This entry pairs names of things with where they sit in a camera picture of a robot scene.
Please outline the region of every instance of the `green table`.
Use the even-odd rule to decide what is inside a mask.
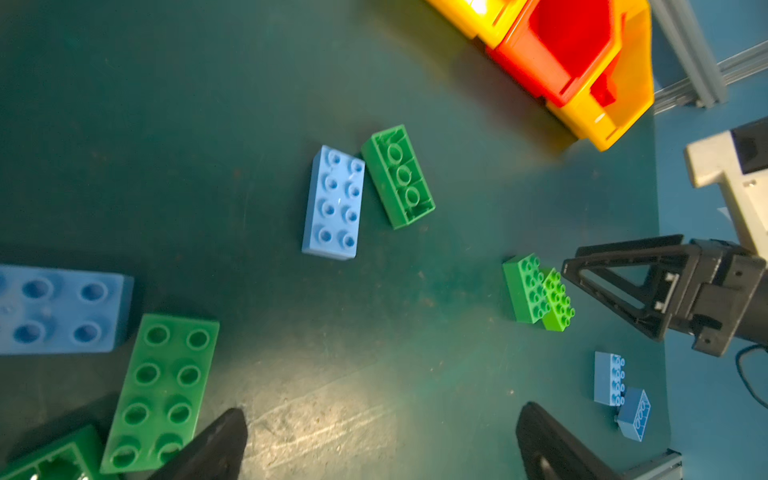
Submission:
[[[514,323],[501,269],[657,234],[652,117],[573,144],[419,0],[6,2],[0,52],[0,261],[134,275],[134,328],[219,319],[199,429],[245,410],[243,478],[522,478],[528,401],[617,470],[668,446],[663,346],[575,287],[565,333]],[[437,210],[395,232],[366,179],[357,258],[301,254],[320,145],[400,123]],[[0,458],[106,435],[132,344],[0,358]],[[641,444],[596,349],[648,392]]]

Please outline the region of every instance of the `black cable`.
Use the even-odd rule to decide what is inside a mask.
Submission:
[[[739,371],[739,377],[741,378],[741,381],[744,382],[744,386],[746,386],[746,389],[749,390],[752,398],[755,399],[755,401],[758,402],[760,405],[768,409],[768,403],[766,403],[765,400],[761,399],[755,393],[755,391],[752,389],[752,385],[750,385],[750,382],[744,376],[744,371],[741,369],[741,357],[745,356],[747,353],[754,352],[755,350],[765,350],[765,352],[768,353],[768,346],[762,346],[762,345],[756,344],[756,345],[748,346],[745,349],[739,350],[739,352],[736,354],[736,370]]]

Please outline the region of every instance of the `yellow bin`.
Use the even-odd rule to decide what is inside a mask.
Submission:
[[[462,33],[496,48],[527,0],[427,0]]]
[[[621,25],[621,51],[611,80],[616,100],[603,107],[584,86],[564,107],[547,108],[579,138],[588,138],[606,151],[654,104],[654,74],[650,63],[650,6],[646,0],[616,0]]]

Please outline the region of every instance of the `light green building block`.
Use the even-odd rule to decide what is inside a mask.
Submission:
[[[565,285],[561,282],[560,273],[557,270],[545,270],[544,290],[547,292],[547,301],[550,311],[544,318],[544,327],[554,332],[562,332],[571,325],[571,319],[576,310],[571,307],[571,298],[565,294]]]
[[[102,473],[155,470],[192,440],[218,334],[218,322],[144,315]]]
[[[11,463],[0,480],[117,480],[99,473],[103,452],[96,429],[88,425]]]
[[[395,230],[435,209],[404,125],[373,134],[361,152]]]
[[[542,283],[544,274],[539,270],[540,264],[538,257],[531,254],[515,257],[502,265],[518,322],[536,323],[550,310]]]

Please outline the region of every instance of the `blue building block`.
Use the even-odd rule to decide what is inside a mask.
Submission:
[[[650,415],[650,400],[645,395],[645,390],[630,387],[627,390],[627,401],[619,409],[616,423],[619,424],[621,433],[628,439],[642,442],[645,436],[645,425],[648,424]]]
[[[302,252],[335,260],[355,258],[365,172],[359,158],[323,145],[312,166]]]
[[[594,401],[608,406],[624,404],[623,358],[613,353],[594,353]]]
[[[0,355],[111,352],[133,288],[116,273],[0,265]]]

